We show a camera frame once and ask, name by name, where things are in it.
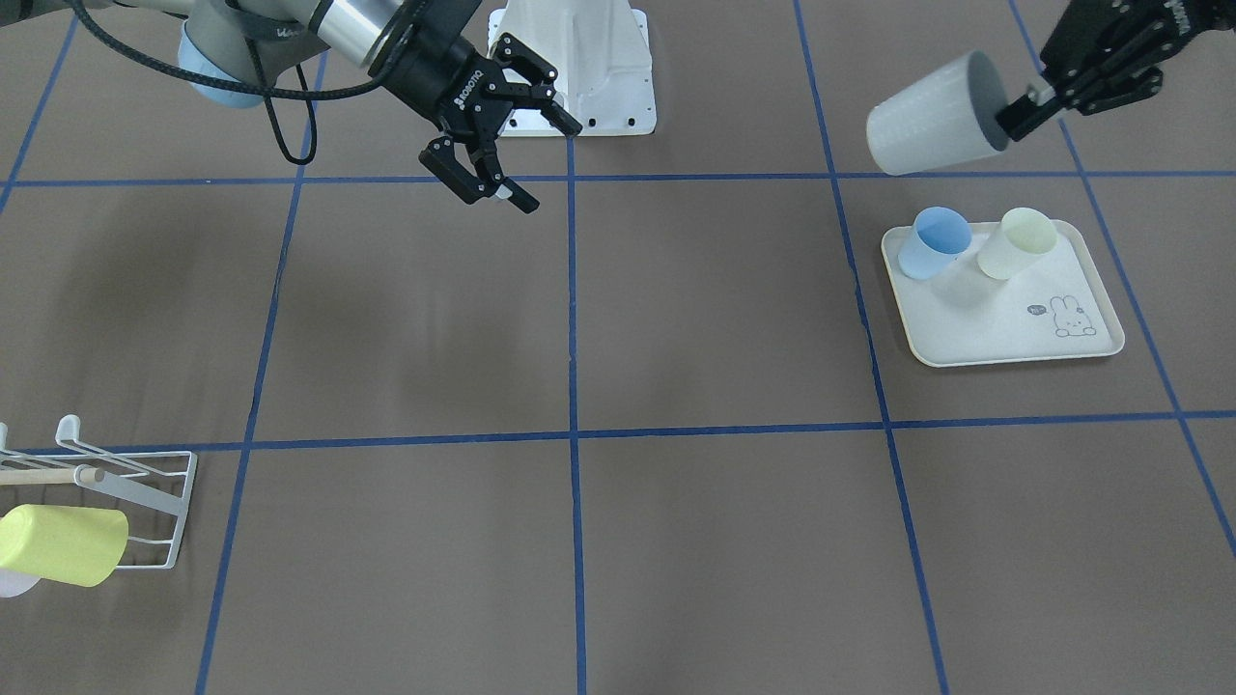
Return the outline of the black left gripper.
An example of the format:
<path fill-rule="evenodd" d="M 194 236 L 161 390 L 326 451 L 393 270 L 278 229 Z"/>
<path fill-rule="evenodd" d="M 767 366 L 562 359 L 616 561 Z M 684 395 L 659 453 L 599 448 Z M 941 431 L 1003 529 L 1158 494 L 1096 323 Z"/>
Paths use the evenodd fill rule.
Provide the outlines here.
<path fill-rule="evenodd" d="M 995 122 L 1021 142 L 1062 109 L 1094 115 L 1156 96 L 1162 62 L 1206 31 L 1206 1 L 1070 1 L 1039 52 L 1053 92 L 1028 88 Z"/>

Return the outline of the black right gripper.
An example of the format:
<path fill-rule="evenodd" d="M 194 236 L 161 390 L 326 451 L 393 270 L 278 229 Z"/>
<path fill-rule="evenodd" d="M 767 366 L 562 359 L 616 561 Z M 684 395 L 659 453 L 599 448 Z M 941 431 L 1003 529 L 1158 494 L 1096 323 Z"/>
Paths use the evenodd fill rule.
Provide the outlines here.
<path fill-rule="evenodd" d="M 391 25 L 393 45 L 379 52 L 382 84 L 428 122 L 438 137 L 418 160 L 461 202 L 494 197 L 531 214 L 540 202 L 512 181 L 497 140 L 518 110 L 536 111 L 552 131 L 575 139 L 583 130 L 559 101 L 559 70 L 509 33 L 480 53 L 461 32 L 477 1 L 405 1 Z"/>

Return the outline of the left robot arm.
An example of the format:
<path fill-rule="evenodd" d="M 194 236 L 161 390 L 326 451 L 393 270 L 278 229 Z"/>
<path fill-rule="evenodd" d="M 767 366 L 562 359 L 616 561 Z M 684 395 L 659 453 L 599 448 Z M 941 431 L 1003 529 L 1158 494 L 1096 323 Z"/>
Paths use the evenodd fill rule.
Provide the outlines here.
<path fill-rule="evenodd" d="M 1039 52 L 1038 82 L 995 120 L 1021 141 L 1065 110 L 1143 101 L 1163 88 L 1162 62 L 1201 33 L 1231 30 L 1231 1 L 1070 1 Z"/>

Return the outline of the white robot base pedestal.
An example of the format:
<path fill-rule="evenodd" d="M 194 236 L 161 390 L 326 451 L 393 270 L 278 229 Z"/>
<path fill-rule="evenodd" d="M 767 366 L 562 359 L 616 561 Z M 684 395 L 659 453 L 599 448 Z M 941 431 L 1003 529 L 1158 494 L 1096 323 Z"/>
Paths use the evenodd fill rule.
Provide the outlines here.
<path fill-rule="evenodd" d="M 489 14 L 489 43 L 509 33 L 556 67 L 556 101 L 591 137 L 658 127 L 649 19 L 628 1 L 508 1 Z"/>

